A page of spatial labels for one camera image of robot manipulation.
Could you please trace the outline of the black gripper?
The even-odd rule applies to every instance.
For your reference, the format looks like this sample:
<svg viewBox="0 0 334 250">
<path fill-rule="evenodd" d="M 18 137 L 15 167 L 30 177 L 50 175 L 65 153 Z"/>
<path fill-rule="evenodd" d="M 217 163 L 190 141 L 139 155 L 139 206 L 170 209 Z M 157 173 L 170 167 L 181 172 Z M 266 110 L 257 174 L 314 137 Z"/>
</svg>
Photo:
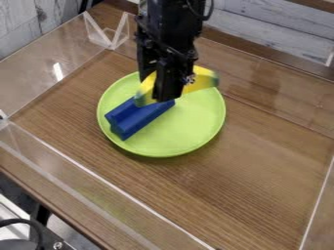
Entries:
<svg viewBox="0 0 334 250">
<path fill-rule="evenodd" d="M 206 0 L 139 0 L 137 44 L 139 80 L 157 71 L 153 98 L 178 99 L 198 59 L 195 39 L 209 20 Z"/>
</svg>

